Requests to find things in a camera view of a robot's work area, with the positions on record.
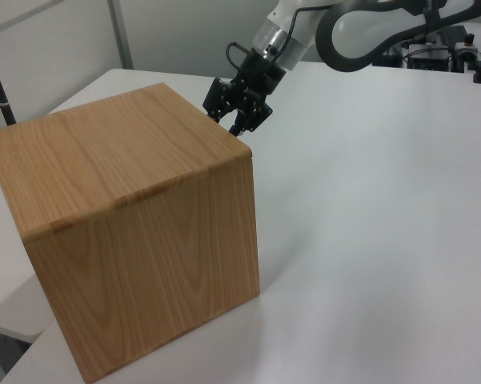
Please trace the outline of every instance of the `white panel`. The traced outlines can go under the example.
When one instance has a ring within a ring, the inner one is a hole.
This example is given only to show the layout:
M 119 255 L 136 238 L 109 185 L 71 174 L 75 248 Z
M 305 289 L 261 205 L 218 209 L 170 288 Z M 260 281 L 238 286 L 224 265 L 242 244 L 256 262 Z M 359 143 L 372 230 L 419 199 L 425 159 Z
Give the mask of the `white panel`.
M 228 42 L 251 40 L 278 0 L 122 0 L 136 70 L 231 77 Z
M 0 25 L 49 2 L 50 0 L 0 0 Z
M 0 33 L 0 77 L 19 121 L 121 67 L 106 0 L 71 0 Z

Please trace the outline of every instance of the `wooden box top face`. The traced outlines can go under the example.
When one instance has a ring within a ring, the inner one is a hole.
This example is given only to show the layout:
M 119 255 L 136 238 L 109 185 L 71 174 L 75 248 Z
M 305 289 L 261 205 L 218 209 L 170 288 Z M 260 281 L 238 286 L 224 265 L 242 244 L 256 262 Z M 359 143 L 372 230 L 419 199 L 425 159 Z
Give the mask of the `wooden box top face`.
M 27 244 L 250 156 L 158 84 L 0 130 L 0 185 Z

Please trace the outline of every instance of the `white table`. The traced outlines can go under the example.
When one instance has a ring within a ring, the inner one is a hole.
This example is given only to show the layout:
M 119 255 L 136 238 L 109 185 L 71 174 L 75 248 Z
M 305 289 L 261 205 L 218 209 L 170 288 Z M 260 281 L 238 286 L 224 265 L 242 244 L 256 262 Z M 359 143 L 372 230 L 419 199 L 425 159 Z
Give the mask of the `white table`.
M 113 70 L 61 107 L 160 81 L 211 79 Z M 269 103 L 260 297 L 101 382 L 481 384 L 481 86 L 301 63 Z M 57 322 L 3 381 L 52 382 L 82 382 Z

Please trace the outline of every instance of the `wooden box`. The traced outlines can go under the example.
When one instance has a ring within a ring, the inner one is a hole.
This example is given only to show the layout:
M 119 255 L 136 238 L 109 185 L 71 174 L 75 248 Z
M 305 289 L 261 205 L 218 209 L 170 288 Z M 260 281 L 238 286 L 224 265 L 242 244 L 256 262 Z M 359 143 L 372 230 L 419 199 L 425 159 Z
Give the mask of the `wooden box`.
M 251 151 L 164 84 L 0 130 L 0 184 L 85 382 L 259 294 Z

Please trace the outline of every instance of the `wooden box side face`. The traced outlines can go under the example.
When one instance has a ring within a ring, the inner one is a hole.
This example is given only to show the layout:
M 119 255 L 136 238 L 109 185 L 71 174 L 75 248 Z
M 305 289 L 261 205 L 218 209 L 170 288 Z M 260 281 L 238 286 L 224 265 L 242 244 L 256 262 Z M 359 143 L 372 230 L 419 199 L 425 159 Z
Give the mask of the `wooden box side face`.
M 252 161 L 26 248 L 95 382 L 259 294 Z

